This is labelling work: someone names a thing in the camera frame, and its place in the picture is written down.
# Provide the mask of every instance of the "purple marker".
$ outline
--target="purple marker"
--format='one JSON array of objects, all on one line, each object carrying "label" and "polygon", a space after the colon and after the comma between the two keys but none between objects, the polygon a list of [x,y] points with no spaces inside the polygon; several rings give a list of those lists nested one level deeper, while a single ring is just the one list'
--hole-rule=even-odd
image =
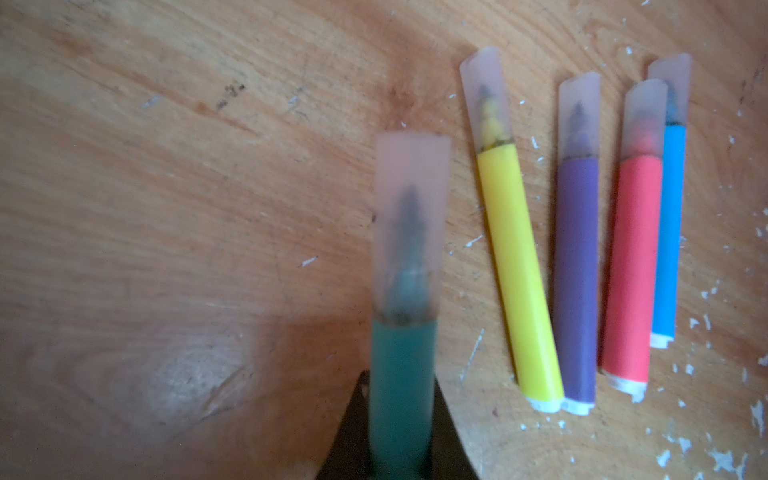
[{"label": "purple marker", "polygon": [[552,322],[565,387],[563,410],[589,415],[598,367],[599,74],[560,85],[558,127]]}]

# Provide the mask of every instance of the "marker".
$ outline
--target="marker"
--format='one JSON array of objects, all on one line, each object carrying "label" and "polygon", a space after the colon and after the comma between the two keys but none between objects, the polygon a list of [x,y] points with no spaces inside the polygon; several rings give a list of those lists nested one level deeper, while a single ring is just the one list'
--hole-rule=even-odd
[{"label": "marker", "polygon": [[382,134],[373,224],[369,450],[374,478],[424,478],[451,141]]},{"label": "marker", "polygon": [[662,80],[640,82],[624,100],[601,367],[633,402],[642,401],[648,385],[666,111]]},{"label": "marker", "polygon": [[598,369],[598,157],[600,75],[560,85],[558,205],[552,326],[563,409],[589,415]]},{"label": "marker", "polygon": [[534,409],[557,412],[563,402],[563,382],[498,49],[474,53],[459,71],[520,390]]},{"label": "marker", "polygon": [[656,265],[654,326],[650,346],[666,349],[674,340],[677,316],[677,264],[683,216],[685,138],[688,123],[690,66],[687,53],[660,58],[648,67],[649,78],[667,83],[667,127],[664,129],[664,179],[661,183],[661,222]]}]

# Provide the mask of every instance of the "white paint speck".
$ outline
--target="white paint speck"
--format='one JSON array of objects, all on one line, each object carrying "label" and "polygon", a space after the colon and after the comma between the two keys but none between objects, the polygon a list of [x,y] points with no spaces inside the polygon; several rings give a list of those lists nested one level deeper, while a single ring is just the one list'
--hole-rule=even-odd
[{"label": "white paint speck", "polygon": [[690,440],[680,437],[677,439],[677,443],[680,444],[680,450],[683,451],[683,458],[685,458],[685,454],[688,453],[688,450],[690,450],[690,447],[692,446]]},{"label": "white paint speck", "polygon": [[736,469],[733,467],[733,452],[722,453],[713,449],[712,452],[707,452],[707,455],[714,458],[715,466],[713,470],[719,472],[721,469],[726,472],[734,473]]},{"label": "white paint speck", "polygon": [[760,438],[763,437],[763,433],[766,431],[765,420],[763,419],[763,401],[757,400],[757,403],[750,405],[752,410],[752,427],[757,427],[757,431],[760,432]]},{"label": "white paint speck", "polygon": [[485,328],[480,330],[480,335],[478,336],[478,339],[475,342],[475,348],[472,349],[472,354],[469,356],[469,361],[467,362],[467,366],[464,367],[464,371],[462,372],[462,374],[458,376],[458,380],[460,383],[464,383],[464,378],[467,376],[469,367],[472,366],[472,360],[475,359],[475,354],[478,352],[478,348],[480,348],[480,342],[482,342],[483,335],[485,335]]},{"label": "white paint speck", "polygon": [[670,461],[670,458],[672,458],[672,454],[669,450],[664,450],[664,452],[656,457],[656,461],[659,463],[659,466],[661,468],[666,468],[667,463]]},{"label": "white paint speck", "polygon": [[154,105],[154,104],[156,104],[157,102],[159,102],[159,101],[160,101],[160,99],[161,99],[161,96],[160,96],[160,95],[155,95],[155,96],[154,96],[154,97],[152,97],[152,98],[151,98],[151,99],[150,99],[150,100],[149,100],[147,103],[145,103],[145,104],[141,105],[141,110],[146,110],[147,108],[149,108],[149,107],[151,107],[152,105]]},{"label": "white paint speck", "polygon": [[485,237],[485,235],[484,235],[484,234],[481,234],[481,235],[480,235],[480,237],[477,237],[477,238],[475,238],[475,239],[472,239],[472,240],[470,240],[469,242],[467,242],[467,244],[465,245],[465,247],[467,247],[467,248],[472,248],[472,245],[474,245],[476,241],[480,240],[480,239],[481,239],[481,238],[483,238],[483,237]]},{"label": "white paint speck", "polygon": [[744,470],[746,470],[746,460],[750,457],[750,454],[745,453],[741,457],[741,464],[736,467],[736,477],[739,480],[744,480]]},{"label": "white paint speck", "polygon": [[317,260],[317,255],[315,255],[312,258],[308,258],[308,259],[304,260],[301,263],[301,266],[299,268],[304,268],[305,266],[309,265],[310,263],[314,262],[315,260]]}]

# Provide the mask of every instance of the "scratch on wood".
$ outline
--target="scratch on wood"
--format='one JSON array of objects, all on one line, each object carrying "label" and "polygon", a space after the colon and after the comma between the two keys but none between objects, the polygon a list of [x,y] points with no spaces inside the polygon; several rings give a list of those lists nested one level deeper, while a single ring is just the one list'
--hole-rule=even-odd
[{"label": "scratch on wood", "polygon": [[475,354],[478,352],[478,348],[480,347],[480,342],[482,342],[483,335],[485,335],[485,328],[480,330],[480,336],[478,336],[478,340],[477,342],[475,342],[475,348],[472,349],[472,354],[469,356],[469,361],[467,362],[467,366],[464,367],[464,371],[458,378],[460,383],[464,383],[464,378],[467,376],[469,367],[472,366],[472,360],[475,359]]}]

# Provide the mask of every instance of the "translucent marker cap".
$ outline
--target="translucent marker cap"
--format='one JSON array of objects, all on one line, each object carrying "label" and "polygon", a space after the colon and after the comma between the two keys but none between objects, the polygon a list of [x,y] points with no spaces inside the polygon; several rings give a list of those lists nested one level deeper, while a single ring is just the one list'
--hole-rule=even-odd
[{"label": "translucent marker cap", "polygon": [[693,59],[687,53],[659,58],[648,67],[648,78],[667,82],[667,124],[688,123],[690,67]]},{"label": "translucent marker cap", "polygon": [[458,71],[462,76],[475,151],[488,150],[499,141],[511,143],[512,122],[498,48],[478,50],[462,62]]},{"label": "translucent marker cap", "polygon": [[593,71],[560,84],[558,157],[600,156],[600,75]]},{"label": "translucent marker cap", "polygon": [[621,159],[638,155],[661,158],[664,152],[664,119],[667,84],[654,78],[632,87],[624,98],[624,134]]},{"label": "translucent marker cap", "polygon": [[450,158],[445,136],[377,138],[372,288],[381,321],[404,326],[437,315]]}]

